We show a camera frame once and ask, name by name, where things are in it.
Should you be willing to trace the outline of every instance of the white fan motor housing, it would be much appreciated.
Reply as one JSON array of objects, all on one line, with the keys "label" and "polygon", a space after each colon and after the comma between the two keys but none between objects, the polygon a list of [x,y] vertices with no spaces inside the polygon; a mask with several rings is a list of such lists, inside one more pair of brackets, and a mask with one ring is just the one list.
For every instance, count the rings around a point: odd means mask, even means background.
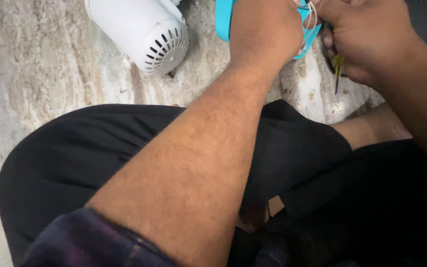
[{"label": "white fan motor housing", "polygon": [[189,46],[186,21],[173,2],[85,0],[85,8],[141,70],[166,74],[181,63]]}]

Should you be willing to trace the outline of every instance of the foot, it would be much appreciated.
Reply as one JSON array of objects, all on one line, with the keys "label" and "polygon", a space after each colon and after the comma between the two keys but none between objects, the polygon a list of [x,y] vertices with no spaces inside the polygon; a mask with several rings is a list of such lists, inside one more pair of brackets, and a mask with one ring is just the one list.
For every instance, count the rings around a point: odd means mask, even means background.
[{"label": "foot", "polygon": [[413,138],[387,103],[361,117],[332,127],[347,139],[352,150],[376,143]]}]

